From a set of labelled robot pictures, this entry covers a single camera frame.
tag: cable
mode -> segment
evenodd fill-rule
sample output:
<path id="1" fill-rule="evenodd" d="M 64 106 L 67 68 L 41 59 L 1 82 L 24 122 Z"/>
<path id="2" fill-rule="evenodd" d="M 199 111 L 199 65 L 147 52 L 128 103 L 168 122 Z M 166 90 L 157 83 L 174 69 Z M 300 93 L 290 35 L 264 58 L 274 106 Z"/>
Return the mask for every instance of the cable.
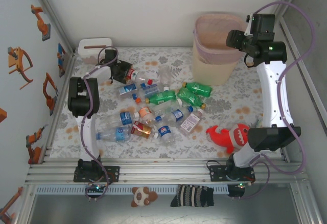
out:
<path id="1" fill-rule="evenodd" d="M 101 53 L 104 49 L 107 49 L 107 48 L 113 48 L 114 50 L 116 50 L 117 54 L 116 54 L 115 58 L 112 59 L 110 62 L 108 62 L 108 63 L 106 63 L 106 64 L 103 64 L 103 65 L 101 65 L 101 66 L 97 66 L 95 69 L 93 69 L 91 72 L 87 73 L 87 74 L 83 77 L 83 81 L 84 81 L 84 83 L 85 83 L 86 90 L 87 90 L 87 93 L 89 94 L 89 98 L 90 98 L 90 109 L 89 109 L 89 111 L 84 115 L 84 117 L 83 117 L 83 119 L 82 119 L 82 122 L 81 122 L 81 133 L 80 133 L 80 136 L 81 136 L 81 142 L 82 142 L 82 146 L 83 146 L 83 148 L 85 149 L 86 153 L 87 153 L 87 154 L 88 154 L 88 155 L 89 155 L 89 156 L 90 156 L 94 161 L 96 161 L 96 163 L 98 163 L 98 164 L 101 166 L 102 170 L 104 171 L 105 177 L 106 177 L 106 188 L 103 190 L 102 194 L 101 194 L 98 198 L 95 198 L 95 201 L 96 201 L 97 199 L 101 199 L 101 198 L 104 196 L 104 194 L 105 194 L 106 191 L 108 190 L 108 187 L 109 187 L 109 185 L 111 184 L 111 182 L 109 182 L 109 176 L 108 176 L 108 173 L 107 173 L 106 168 L 103 166 L 103 164 L 102 164 L 102 163 L 101 163 L 101 162 L 100 162 L 96 157 L 94 157 L 94 156 L 90 153 L 90 151 L 87 149 L 87 146 L 86 146 L 85 143 L 84 143 L 84 138 L 83 138 L 83 128 L 84 128 L 84 123 L 85 123 L 85 120 L 86 120 L 86 118 L 88 117 L 88 115 L 89 115 L 89 114 L 92 112 L 92 110 L 93 110 L 93 97 L 92 97 L 92 94 L 91 94 L 90 86 L 89 86 L 89 84 L 88 84 L 86 78 L 87 78 L 88 76 L 90 76 L 92 73 L 94 73 L 94 72 L 96 72 L 97 70 L 99 70 L 100 68 L 105 67 L 105 66 L 108 66 L 108 65 L 110 65 L 111 63 L 113 63 L 114 61 L 117 60 L 117 58 L 118 58 L 118 50 L 117 50 L 117 48 L 114 47 L 114 46 L 106 46 L 106 47 L 102 48 L 102 49 L 99 51 L 99 54 L 98 54 L 98 61 L 99 61 L 99 58 L 100 58 L 100 53 Z M 88 191 L 89 188 L 90 188 L 90 187 L 88 187 L 88 188 L 85 189 L 85 196 L 90 200 L 91 197 L 87 194 L 87 191 Z"/>
<path id="2" fill-rule="evenodd" d="M 279 5 L 279 4 L 290 6 L 290 7 L 294 8 L 295 10 L 297 10 L 299 13 L 301 13 L 301 15 L 306 19 L 306 21 L 307 21 L 307 23 L 308 23 L 308 25 L 310 27 L 310 30 L 311 30 L 312 39 L 311 39 L 311 44 L 310 44 L 309 49 L 302 56 L 297 58 L 293 63 L 291 63 L 288 67 L 285 68 L 285 70 L 279 76 L 278 83 L 277 83 L 277 99 L 278 99 L 279 110 L 281 111 L 282 120 L 286 124 L 288 129 L 291 131 L 291 133 L 293 134 L 293 136 L 295 137 L 295 139 L 297 140 L 297 142 L 298 142 L 298 144 L 300 146 L 300 149 L 301 149 L 301 152 L 302 152 L 302 163 L 301 163 L 301 166 L 295 171 L 284 171 L 284 170 L 279 169 L 276 165 L 274 165 L 274 163 L 269 159 L 268 156 L 266 156 L 264 154 L 261 154 L 261 155 L 263 157 L 265 157 L 265 159 L 268 161 L 268 163 L 275 170 L 277 170 L 278 172 L 284 173 L 286 175 L 295 175 L 295 174 L 300 173 L 303 170 L 303 168 L 304 168 L 304 166 L 305 166 L 305 164 L 307 162 L 307 155 L 305 153 L 305 149 L 304 149 L 303 143 L 301 142 L 300 138 L 295 133 L 295 131 L 293 130 L 291 125 L 288 123 L 288 121 L 285 119 L 285 113 L 284 113 L 284 110 L 283 110 L 282 95 L 281 95 L 282 79 L 285 77 L 286 73 L 288 73 L 288 71 L 293 66 L 295 66 L 300 60 L 302 60 L 304 57 L 306 57 L 312 51 L 312 49 L 313 49 L 313 47 L 315 45 L 315 42 L 316 42 L 316 33 L 315 33 L 315 30 L 314 30 L 313 23 L 309 19 L 308 15 L 300 7 L 298 7 L 298 6 L 296 6 L 296 5 L 292 4 L 292 3 L 286 2 L 286 1 L 275 1 L 275 2 L 269 3 L 269 4 L 261 7 L 257 11 L 255 11 L 255 13 L 258 13 L 258 12 L 262 11 L 263 9 L 266 9 L 269 6 Z"/>

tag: floor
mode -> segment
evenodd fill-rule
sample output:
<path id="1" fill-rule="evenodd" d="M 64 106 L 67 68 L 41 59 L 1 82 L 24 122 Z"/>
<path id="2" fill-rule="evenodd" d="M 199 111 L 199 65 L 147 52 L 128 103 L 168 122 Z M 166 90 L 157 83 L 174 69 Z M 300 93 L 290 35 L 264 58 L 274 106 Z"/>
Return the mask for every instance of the floor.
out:
<path id="1" fill-rule="evenodd" d="M 191 48 L 120 48 L 119 58 L 133 64 L 134 68 L 147 72 L 149 78 L 158 80 L 158 66 L 169 64 L 173 84 L 171 89 L 178 89 L 182 82 L 192 81 L 192 49 Z M 73 76 L 83 76 L 92 70 L 78 57 Z M 99 86 L 100 109 L 96 114 L 97 131 L 106 129 L 106 119 L 113 113 L 135 111 L 132 98 L 118 100 L 114 91 L 122 84 L 110 81 Z M 58 122 L 52 145 L 52 158 L 79 158 L 80 138 L 75 119 L 67 108 L 67 96 Z M 172 133 L 175 143 L 163 143 L 160 140 L 147 140 L 133 136 L 130 141 L 116 142 L 98 141 L 102 158 L 226 158 L 226 149 L 219 147 L 206 138 L 206 129 L 218 125 L 219 129 L 231 128 L 235 123 L 245 123 L 255 127 L 262 117 L 263 104 L 259 76 L 256 69 L 248 69 L 240 61 L 228 81 L 221 86 L 213 87 L 207 104 L 205 115 L 193 134 L 188 138 L 175 128 Z M 280 158 L 279 152 L 271 152 L 272 158 Z"/>

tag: water bottle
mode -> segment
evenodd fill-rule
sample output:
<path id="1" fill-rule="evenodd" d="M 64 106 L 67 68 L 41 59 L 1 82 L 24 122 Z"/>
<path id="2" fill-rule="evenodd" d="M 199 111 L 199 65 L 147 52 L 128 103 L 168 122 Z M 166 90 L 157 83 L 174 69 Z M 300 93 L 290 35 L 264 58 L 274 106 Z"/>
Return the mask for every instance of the water bottle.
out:
<path id="1" fill-rule="evenodd" d="M 182 84 L 182 87 L 186 88 L 187 90 L 189 90 L 191 92 L 193 92 L 194 94 L 201 95 L 201 96 L 204 96 L 204 97 L 210 97 L 211 91 L 212 91 L 212 88 L 210 86 L 201 85 L 201 84 L 196 83 L 196 82 L 192 82 L 192 83 L 184 82 Z"/>
<path id="2" fill-rule="evenodd" d="M 145 102 L 147 104 L 153 103 L 155 105 L 158 105 L 160 103 L 164 103 L 171 99 L 176 99 L 175 90 L 168 90 L 168 91 L 164 91 L 164 92 L 155 94 L 155 95 L 151 96 L 150 98 L 146 98 Z"/>
<path id="3" fill-rule="evenodd" d="M 150 126 L 147 126 L 141 122 L 135 121 L 132 129 L 131 134 L 135 136 L 141 136 L 146 139 L 157 139 L 158 133 L 155 132 Z"/>
<path id="4" fill-rule="evenodd" d="M 192 112 L 180 125 L 179 131 L 184 135 L 188 136 L 194 130 L 195 126 L 197 126 L 203 116 L 204 111 L 202 109 L 198 109 Z"/>
<path id="5" fill-rule="evenodd" d="M 115 128 L 120 126 L 131 125 L 135 120 L 139 119 L 139 113 L 130 113 L 130 112 L 122 112 L 113 114 L 107 119 L 107 127 Z"/>
<path id="6" fill-rule="evenodd" d="M 141 88 L 132 95 L 133 99 L 136 100 L 140 98 L 145 100 L 146 98 L 152 97 L 154 94 L 158 94 L 162 91 L 162 85 L 160 84 L 152 84 L 146 86 L 144 83 L 141 84 Z"/>
<path id="7" fill-rule="evenodd" d="M 146 83 L 148 85 L 152 85 L 153 80 L 147 79 L 146 74 L 143 71 L 137 71 L 133 68 L 130 68 L 127 72 L 126 79 L 131 80 L 137 84 Z"/>
<path id="8" fill-rule="evenodd" d="M 138 113 L 142 122 L 150 126 L 153 125 L 155 123 L 155 117 L 148 105 L 142 102 L 140 98 L 137 98 L 135 103 L 137 105 Z"/>
<path id="9" fill-rule="evenodd" d="M 193 107 L 191 106 L 186 108 L 180 108 L 171 113 L 166 114 L 163 117 L 163 121 L 169 126 L 176 126 L 176 123 L 182 122 L 183 118 L 188 117 L 189 114 L 192 112 L 193 112 Z"/>
<path id="10" fill-rule="evenodd" d="M 177 96 L 183 101 L 191 104 L 192 106 L 201 107 L 202 109 L 204 109 L 206 106 L 205 103 L 201 101 L 201 98 L 199 96 L 193 94 L 186 88 L 181 88 Z"/>
<path id="11" fill-rule="evenodd" d="M 181 99 L 176 99 L 176 100 L 169 100 L 164 103 L 161 103 L 155 107 L 152 108 L 152 112 L 154 116 L 161 116 L 166 113 L 171 113 L 175 111 L 178 108 L 181 108 L 183 105 L 183 102 Z"/>
<path id="12" fill-rule="evenodd" d="M 128 127 L 111 128 L 107 131 L 98 132 L 97 140 L 125 142 L 131 138 L 130 129 Z"/>
<path id="13" fill-rule="evenodd" d="M 158 132 L 162 141 L 169 144 L 175 142 L 175 138 L 170 131 L 169 126 L 164 123 L 161 116 L 157 116 L 155 121 L 157 122 Z"/>
<path id="14" fill-rule="evenodd" d="M 168 65 L 162 65 L 159 67 L 159 80 L 163 84 L 163 90 L 169 90 L 172 83 L 172 73 Z"/>

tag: green bottle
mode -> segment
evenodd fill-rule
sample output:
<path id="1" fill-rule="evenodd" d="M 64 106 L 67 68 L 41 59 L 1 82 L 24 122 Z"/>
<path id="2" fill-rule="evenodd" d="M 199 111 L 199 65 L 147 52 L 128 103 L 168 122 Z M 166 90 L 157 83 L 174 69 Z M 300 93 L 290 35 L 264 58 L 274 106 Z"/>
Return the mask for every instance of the green bottle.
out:
<path id="1" fill-rule="evenodd" d="M 152 97 L 146 98 L 145 102 L 147 104 L 153 103 L 159 105 L 160 103 L 164 103 L 171 99 L 176 99 L 175 90 L 166 90 L 164 92 L 154 94 Z"/>
<path id="2" fill-rule="evenodd" d="M 194 94 L 201 95 L 204 97 L 210 97 L 211 91 L 213 90 L 210 86 L 201 85 L 196 82 L 192 82 L 192 83 L 184 82 L 182 87 L 193 92 Z"/>
<path id="3" fill-rule="evenodd" d="M 205 108 L 206 104 L 201 101 L 201 98 L 196 94 L 193 94 L 189 90 L 185 88 L 181 88 L 177 94 L 177 96 L 183 101 L 191 104 L 192 106 Z"/>

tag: white wall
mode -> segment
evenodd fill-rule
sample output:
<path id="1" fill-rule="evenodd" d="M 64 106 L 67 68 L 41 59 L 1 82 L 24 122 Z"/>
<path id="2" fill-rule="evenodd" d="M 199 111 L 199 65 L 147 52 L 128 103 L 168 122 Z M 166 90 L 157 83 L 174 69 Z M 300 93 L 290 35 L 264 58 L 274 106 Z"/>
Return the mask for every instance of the white wall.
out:
<path id="1" fill-rule="evenodd" d="M 196 18 L 207 12 L 242 17 L 275 0 L 50 0 L 75 46 L 110 37 L 117 46 L 190 46 Z"/>
<path id="2" fill-rule="evenodd" d="M 51 26 L 51 38 L 43 42 L 36 25 L 36 17 L 30 5 L 39 6 L 37 0 L 0 0 L 0 108 L 8 117 L 0 123 L 0 208 L 22 186 L 29 168 L 26 136 L 32 135 L 44 124 L 52 122 L 49 108 L 42 93 L 45 72 L 48 72 L 57 85 L 59 92 L 64 76 L 59 78 L 57 48 L 60 42 L 55 29 Z M 44 22 L 47 16 L 41 13 Z M 8 67 L 8 47 L 20 46 L 30 56 L 33 67 L 26 71 L 34 79 L 22 90 L 25 81 L 18 72 L 8 74 L 14 67 Z M 48 94 L 54 96 L 52 87 Z M 48 137 L 50 126 L 37 142 L 42 146 Z"/>

